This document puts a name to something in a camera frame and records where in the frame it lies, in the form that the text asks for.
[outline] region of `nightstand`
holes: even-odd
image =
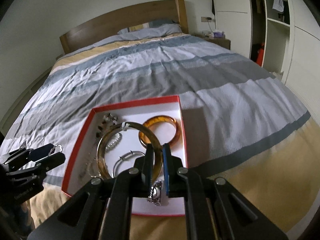
[[[231,41],[226,38],[208,38],[205,36],[196,35],[197,37],[204,39],[205,41],[217,44],[225,49],[230,49]]]

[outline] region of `amber bangle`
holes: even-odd
[[[180,133],[181,133],[180,126],[179,126],[178,122],[170,116],[158,115],[158,116],[154,116],[154,117],[146,120],[143,123],[143,126],[150,128],[152,125],[159,123],[159,122],[168,122],[176,128],[176,133],[175,133],[174,137],[172,138],[172,140],[169,142],[170,147],[172,147],[179,140]],[[142,146],[145,148],[147,148],[147,144],[150,143],[150,140],[148,140],[148,137],[146,135],[144,135],[142,131],[139,132],[139,141],[142,144]]]
[[[125,123],[113,125],[106,131],[104,136],[101,138],[98,145],[98,149],[97,149],[97,165],[98,165],[98,169],[101,176],[104,179],[111,179],[111,175],[108,172],[108,167],[104,159],[108,141],[116,133],[120,131],[125,131],[126,129],[136,129],[136,130],[139,130],[140,132],[143,132],[149,139],[150,143],[152,144],[152,147],[155,153],[155,164],[153,165],[153,170],[152,170],[152,183],[154,183],[160,174],[161,167],[163,164],[162,147],[158,138],[154,135],[154,133],[149,128],[136,122],[125,122]]]

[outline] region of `screw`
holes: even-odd
[[[226,183],[226,180],[222,177],[218,177],[218,178],[216,178],[216,183],[218,185],[224,185]]]
[[[180,167],[178,169],[178,173],[180,173],[180,174],[186,174],[187,172],[188,172],[188,169],[185,167]]]
[[[129,169],[129,174],[137,174],[139,170],[137,168],[130,168]]]
[[[100,178],[93,178],[91,180],[91,184],[92,185],[99,185],[101,183],[101,179]]]

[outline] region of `striped duvet cover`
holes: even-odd
[[[59,187],[93,107],[166,95],[180,96],[189,166],[225,177],[296,239],[320,203],[320,128],[272,74],[183,33],[114,41],[56,62],[0,148],[5,154],[21,145],[63,145],[66,162],[48,172],[46,189],[30,200],[35,224],[66,200]],[[132,217],[131,239],[185,237],[184,218]]]

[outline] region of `wooden headboard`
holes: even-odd
[[[77,49],[116,35],[121,29],[146,22],[171,19],[188,33],[188,22],[184,0],[161,0],[127,6],[95,17],[60,36],[64,52]]]

